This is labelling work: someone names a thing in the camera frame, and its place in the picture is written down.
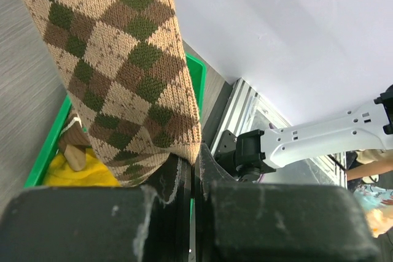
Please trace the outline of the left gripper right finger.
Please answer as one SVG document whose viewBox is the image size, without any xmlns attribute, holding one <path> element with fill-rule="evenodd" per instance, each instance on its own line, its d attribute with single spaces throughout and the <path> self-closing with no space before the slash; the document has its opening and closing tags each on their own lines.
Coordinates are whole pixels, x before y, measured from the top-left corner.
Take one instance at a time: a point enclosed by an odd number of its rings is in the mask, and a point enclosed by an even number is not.
<svg viewBox="0 0 393 262">
<path fill-rule="evenodd" d="M 346 189 L 234 180 L 202 145 L 195 166 L 198 261 L 375 261 L 379 247 Z"/>
</svg>

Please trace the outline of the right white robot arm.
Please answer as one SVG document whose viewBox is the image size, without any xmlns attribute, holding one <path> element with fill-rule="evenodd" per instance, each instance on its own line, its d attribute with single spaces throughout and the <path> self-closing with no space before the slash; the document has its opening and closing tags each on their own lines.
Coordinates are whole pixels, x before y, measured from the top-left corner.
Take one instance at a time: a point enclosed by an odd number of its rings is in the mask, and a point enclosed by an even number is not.
<svg viewBox="0 0 393 262">
<path fill-rule="evenodd" d="M 215 160 L 239 181 L 255 181 L 288 164 L 355 150 L 392 149 L 392 88 L 326 120 L 223 135 Z"/>
</svg>

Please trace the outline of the yellow sock with patch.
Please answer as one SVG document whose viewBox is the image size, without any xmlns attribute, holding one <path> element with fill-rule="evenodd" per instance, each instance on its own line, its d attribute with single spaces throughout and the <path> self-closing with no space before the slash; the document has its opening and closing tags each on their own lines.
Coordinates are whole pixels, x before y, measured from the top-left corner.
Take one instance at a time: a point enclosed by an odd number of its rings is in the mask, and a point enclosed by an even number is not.
<svg viewBox="0 0 393 262">
<path fill-rule="evenodd" d="M 66 158 L 58 152 L 49 164 L 42 181 L 46 186 L 67 187 L 119 187 L 117 179 L 95 156 L 92 148 L 85 151 L 86 166 L 81 171 L 73 171 Z"/>
</svg>

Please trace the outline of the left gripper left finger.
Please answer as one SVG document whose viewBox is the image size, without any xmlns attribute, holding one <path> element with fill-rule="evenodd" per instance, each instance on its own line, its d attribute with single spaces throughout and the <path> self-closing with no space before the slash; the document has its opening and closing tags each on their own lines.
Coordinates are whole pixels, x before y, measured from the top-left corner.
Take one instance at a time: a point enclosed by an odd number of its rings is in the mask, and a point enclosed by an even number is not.
<svg viewBox="0 0 393 262">
<path fill-rule="evenodd" d="M 187 261 L 192 168 L 170 156 L 136 188 L 32 187 L 1 217 L 2 261 Z"/>
</svg>

